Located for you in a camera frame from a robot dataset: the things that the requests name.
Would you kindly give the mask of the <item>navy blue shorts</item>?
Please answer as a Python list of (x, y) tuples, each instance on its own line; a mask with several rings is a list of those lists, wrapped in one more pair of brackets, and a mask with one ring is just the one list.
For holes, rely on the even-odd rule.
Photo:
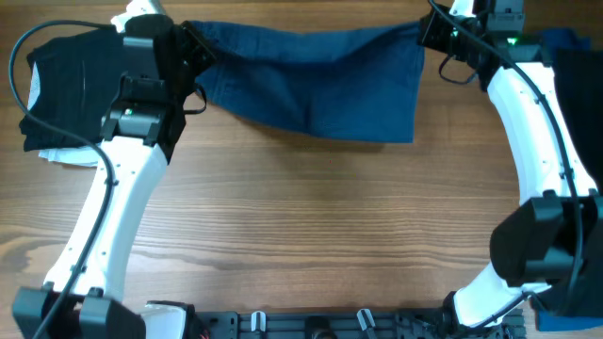
[(413, 142), (425, 61), (418, 23), (304, 34), (195, 26), (217, 56), (197, 79), (212, 104), (313, 137)]

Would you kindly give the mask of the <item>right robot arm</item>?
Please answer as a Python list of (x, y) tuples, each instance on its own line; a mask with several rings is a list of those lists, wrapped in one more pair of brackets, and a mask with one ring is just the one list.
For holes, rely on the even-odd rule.
[(457, 335), (498, 326), (525, 301), (541, 331), (602, 323), (602, 187), (584, 161), (592, 137), (561, 105), (559, 54), (525, 34), (519, 1), (432, 4), (418, 42), (467, 64), (503, 123), (519, 183), (518, 208), (490, 237), (490, 261), (451, 296)]

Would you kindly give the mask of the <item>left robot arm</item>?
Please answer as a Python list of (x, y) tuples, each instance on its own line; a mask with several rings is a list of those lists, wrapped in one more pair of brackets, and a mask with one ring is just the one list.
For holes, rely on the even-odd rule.
[(130, 19), (121, 35), (126, 68), (93, 149), (99, 164), (72, 235), (39, 288), (12, 305), (25, 338), (202, 338), (192, 305), (122, 303), (128, 258), (150, 196), (186, 125), (186, 98), (216, 60), (191, 22), (164, 14)]

